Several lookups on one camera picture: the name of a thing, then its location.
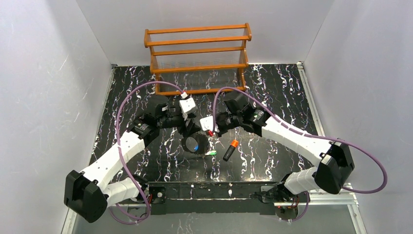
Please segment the green key tag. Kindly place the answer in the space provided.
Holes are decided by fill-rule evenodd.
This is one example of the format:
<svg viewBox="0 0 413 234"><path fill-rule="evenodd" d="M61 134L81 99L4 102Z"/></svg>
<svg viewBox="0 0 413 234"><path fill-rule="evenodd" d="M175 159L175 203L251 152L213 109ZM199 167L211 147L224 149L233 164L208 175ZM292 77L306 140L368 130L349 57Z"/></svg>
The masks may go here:
<svg viewBox="0 0 413 234"><path fill-rule="evenodd" d="M216 154L217 154L217 151L215 151L215 150L211 150L211 151L208 151L207 153L205 153L206 156L214 156Z"/></svg>

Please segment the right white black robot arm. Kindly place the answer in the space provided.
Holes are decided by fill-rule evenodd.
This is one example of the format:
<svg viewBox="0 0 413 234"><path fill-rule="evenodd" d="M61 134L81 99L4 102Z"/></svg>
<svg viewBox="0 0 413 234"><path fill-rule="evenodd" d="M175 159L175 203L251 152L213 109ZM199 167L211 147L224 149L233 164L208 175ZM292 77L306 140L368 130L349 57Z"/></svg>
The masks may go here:
<svg viewBox="0 0 413 234"><path fill-rule="evenodd" d="M229 92L224 102L227 111L213 114L218 136L230 129L242 127L249 133L282 144L312 164L309 169L286 175L277 184L277 195L293 196L316 189L330 194L341 191L355 167L347 144L303 132L272 116L263 107L253 107L247 96L240 92Z"/></svg>

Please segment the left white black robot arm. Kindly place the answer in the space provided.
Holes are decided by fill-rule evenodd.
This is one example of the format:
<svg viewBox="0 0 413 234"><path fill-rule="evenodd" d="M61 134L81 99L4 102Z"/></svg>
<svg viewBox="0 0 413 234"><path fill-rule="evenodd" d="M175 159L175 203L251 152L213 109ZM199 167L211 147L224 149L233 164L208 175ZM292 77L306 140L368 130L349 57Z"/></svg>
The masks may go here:
<svg viewBox="0 0 413 234"><path fill-rule="evenodd" d="M121 144L113 145L97 161L81 172L72 170L65 179L64 204L87 222L97 221L106 209L130 198L148 199L140 192L146 189L144 180L138 189L132 176L120 182L110 183L112 178L135 155L154 141L161 129L176 127L188 137L201 128L194 122L197 106L193 98L180 95L174 101L162 95L150 98L147 108L139 112L132 124L119 138Z"/></svg>

